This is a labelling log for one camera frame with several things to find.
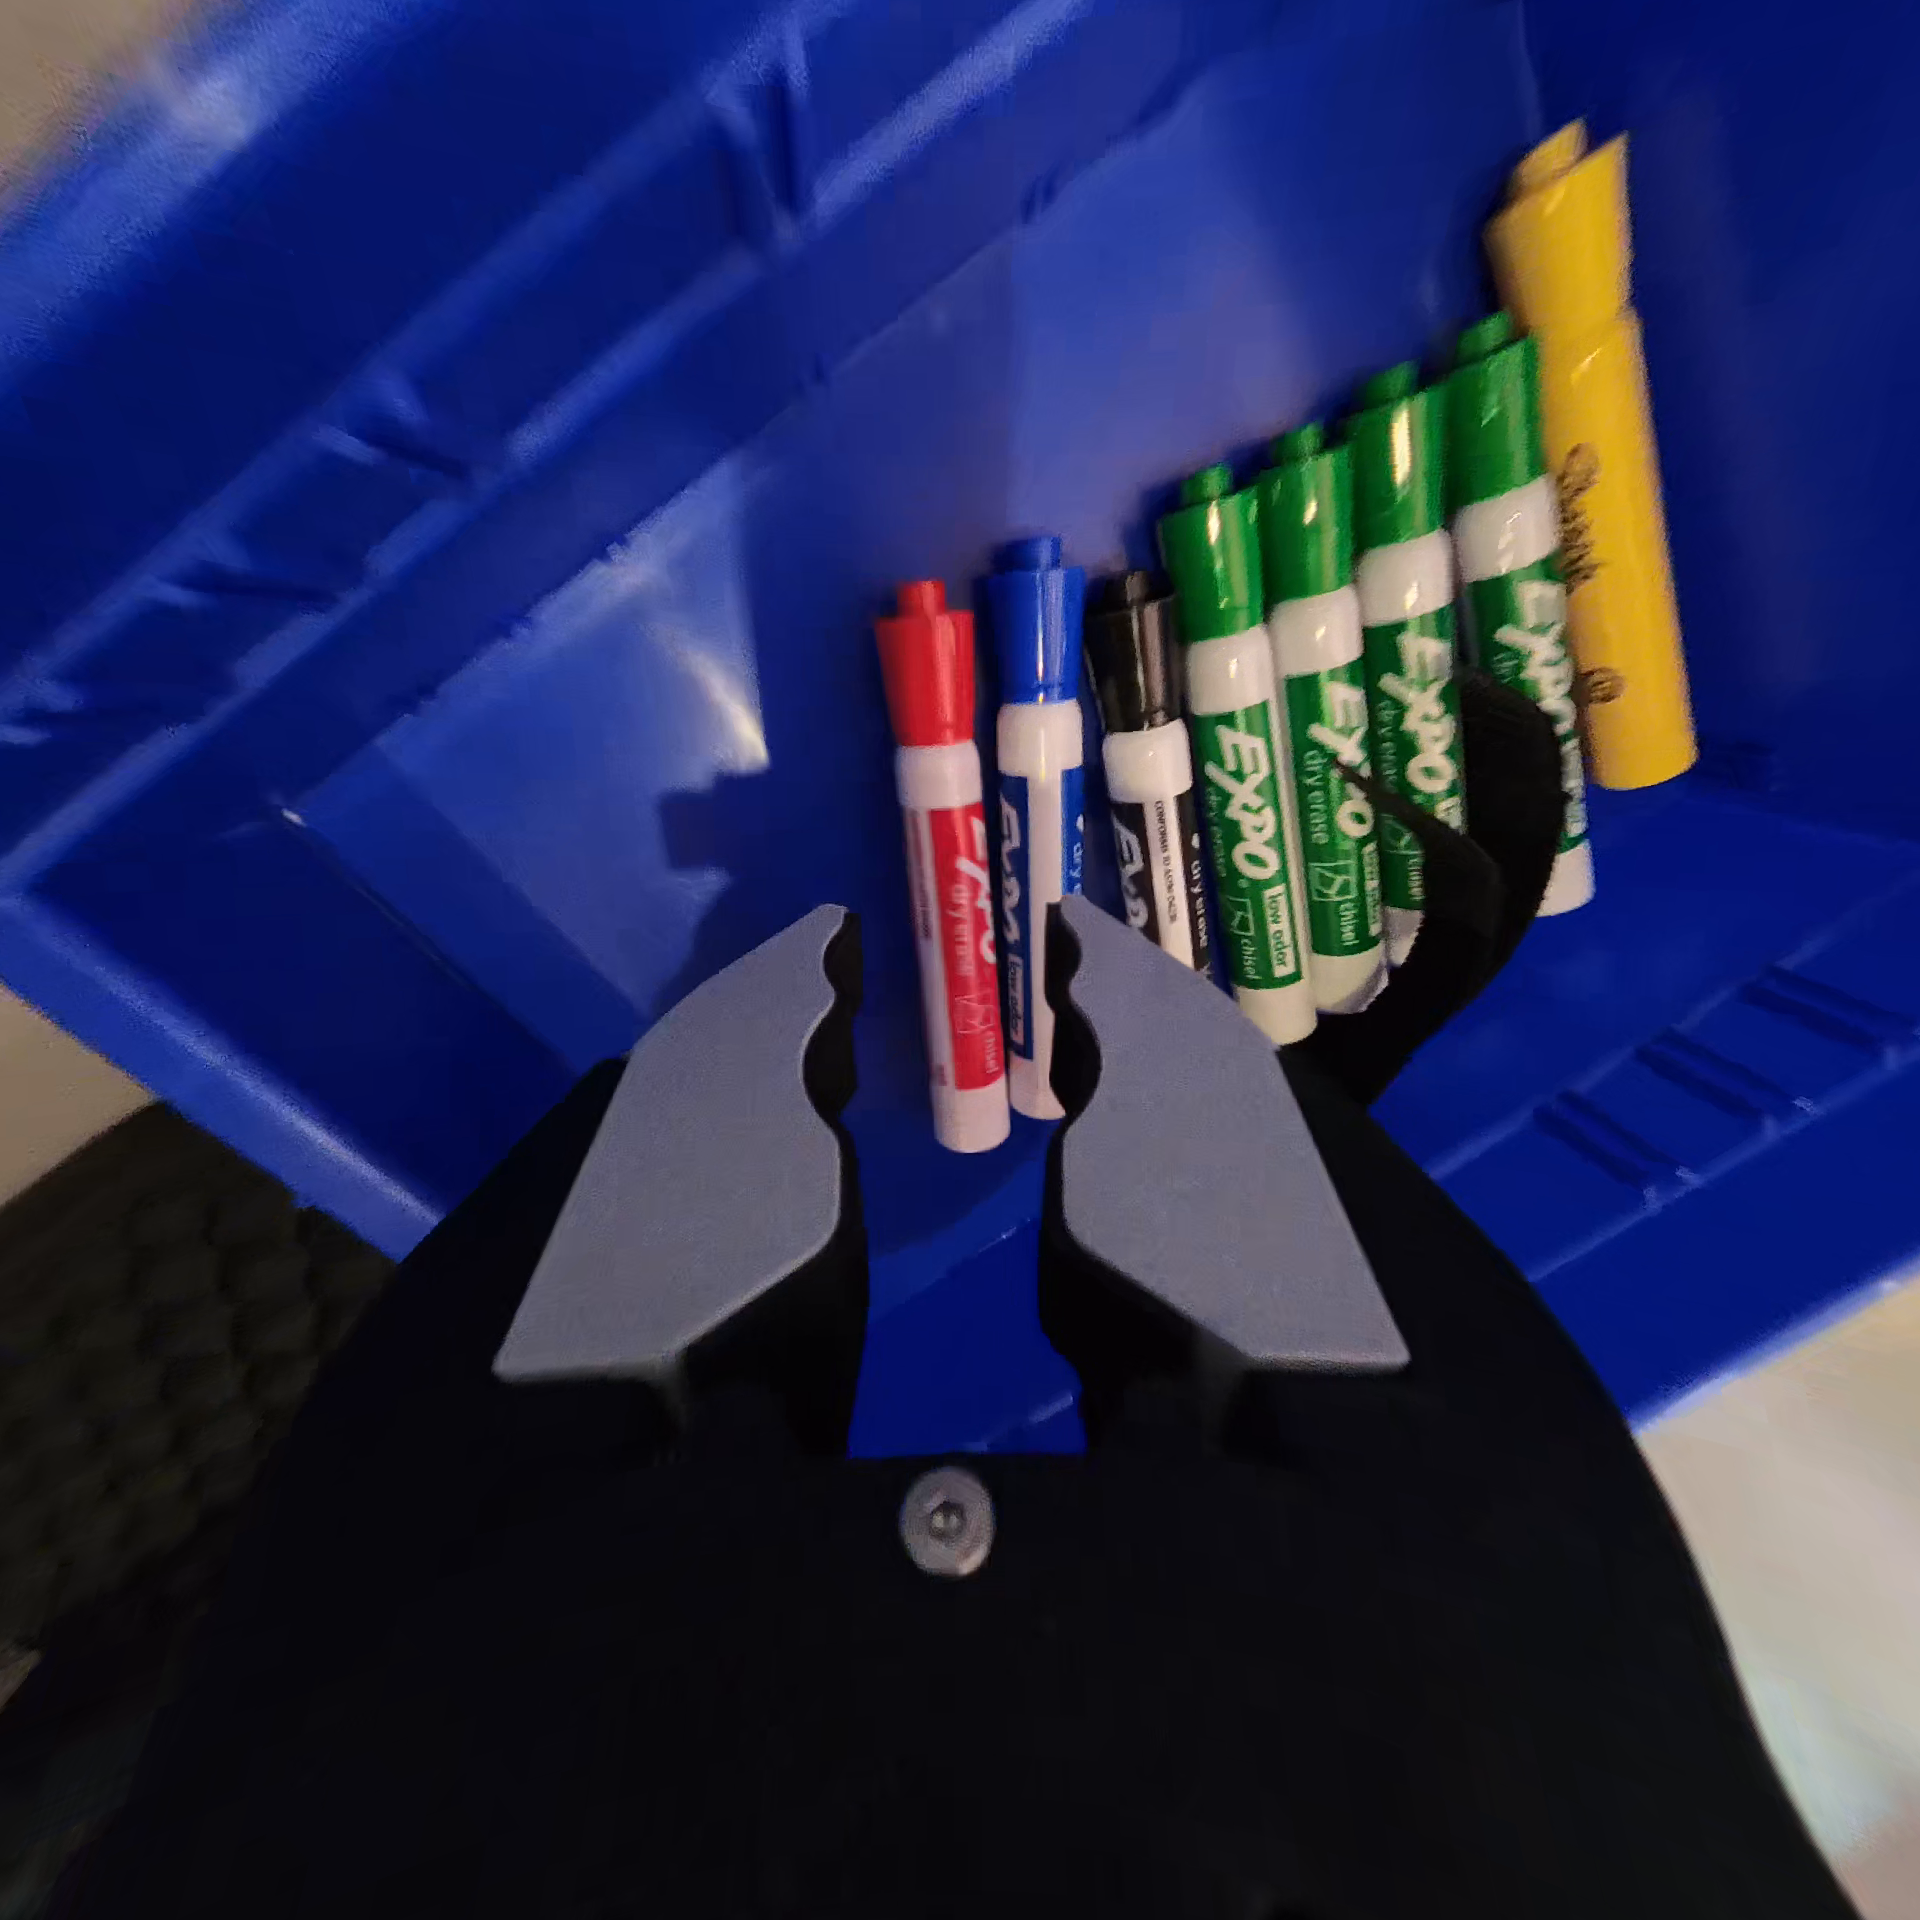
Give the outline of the blue dry erase marker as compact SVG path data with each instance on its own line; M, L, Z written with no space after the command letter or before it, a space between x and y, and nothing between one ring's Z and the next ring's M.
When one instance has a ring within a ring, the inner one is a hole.
M1057 534L1004 546L988 577L999 677L991 823L1011 1105L1066 1110L1051 1087L1050 910L1084 888L1086 720L1079 702L1086 572Z

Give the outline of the black dry erase marker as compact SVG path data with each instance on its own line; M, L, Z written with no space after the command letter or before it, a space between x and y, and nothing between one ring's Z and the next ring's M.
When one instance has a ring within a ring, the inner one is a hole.
M1084 666L1099 720L1119 914L1175 961L1212 976L1209 868L1169 577L1135 567L1092 582Z

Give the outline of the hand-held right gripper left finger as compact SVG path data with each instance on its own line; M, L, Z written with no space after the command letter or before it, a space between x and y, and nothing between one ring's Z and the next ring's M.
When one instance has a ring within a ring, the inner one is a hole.
M749 949L630 1048L491 1370L626 1382L679 1425L722 1394L801 1449L847 1444L870 1310L846 1105L858 911Z

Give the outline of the red dry erase marker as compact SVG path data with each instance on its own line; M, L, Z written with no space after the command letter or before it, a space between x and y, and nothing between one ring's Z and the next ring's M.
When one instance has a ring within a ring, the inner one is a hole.
M901 582L873 624L895 742L910 924L938 1142L983 1154L1012 1130L991 855L977 750L973 617L939 581Z

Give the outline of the black fabric tie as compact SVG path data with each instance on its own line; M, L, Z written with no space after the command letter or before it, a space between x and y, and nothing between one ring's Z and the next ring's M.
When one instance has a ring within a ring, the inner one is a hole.
M1469 666L1459 681L1467 825L1419 810L1374 775L1349 775L1380 825L1413 833L1423 920L1358 1015L1322 1015L1281 1048L1298 1095L1329 1086L1369 1108L1409 1060L1499 976L1545 905L1566 821L1551 720L1524 693Z

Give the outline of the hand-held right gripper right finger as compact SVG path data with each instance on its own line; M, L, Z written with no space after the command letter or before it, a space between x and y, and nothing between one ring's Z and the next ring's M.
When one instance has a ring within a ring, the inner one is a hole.
M1410 1364L1281 1048L1090 901L1046 911L1041 1320L1087 1449L1133 1418L1229 1433L1284 1376Z

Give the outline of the green dry erase marker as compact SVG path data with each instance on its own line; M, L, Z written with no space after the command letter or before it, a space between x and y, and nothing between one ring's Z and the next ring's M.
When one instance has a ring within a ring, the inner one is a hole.
M1300 826L1311 993L1322 1012L1347 1017L1386 983L1351 453L1319 422L1275 437L1254 506Z
M1310 1037L1317 1007L1302 935L1281 686L1263 628L1258 498L1229 463L1181 480L1159 519L1183 649L1196 788L1222 968L1238 1010L1275 1047Z
M1452 538L1473 658L1534 702L1551 727L1563 823L1543 916L1558 918L1594 901L1596 871L1537 342L1507 311L1465 327L1443 397Z
M1375 775L1409 806L1465 832L1445 418L1419 362L1362 384L1341 446Z

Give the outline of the black honeycomb mat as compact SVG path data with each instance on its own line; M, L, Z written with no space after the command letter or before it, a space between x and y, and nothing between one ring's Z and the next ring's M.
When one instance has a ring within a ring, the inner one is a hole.
M4 1201L6 1735L115 1712L170 1666L395 1273L166 1103Z

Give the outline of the blue plastic bin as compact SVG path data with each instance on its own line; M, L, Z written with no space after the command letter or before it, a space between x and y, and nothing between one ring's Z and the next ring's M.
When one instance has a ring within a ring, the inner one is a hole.
M1583 116L1700 760L1379 1117L1634 1418L1915 1265L1915 5L253 5L4 226L4 981L399 1257L859 914L854 1446L1067 1444L873 617L1443 362Z

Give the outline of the yellow marker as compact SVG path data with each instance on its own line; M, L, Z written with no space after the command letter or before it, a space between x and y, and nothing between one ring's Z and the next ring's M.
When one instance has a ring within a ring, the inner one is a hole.
M1538 351L1574 709L1591 776L1614 790L1697 765L1625 157L1623 135L1594 142L1574 119L1521 157L1483 228L1502 306Z

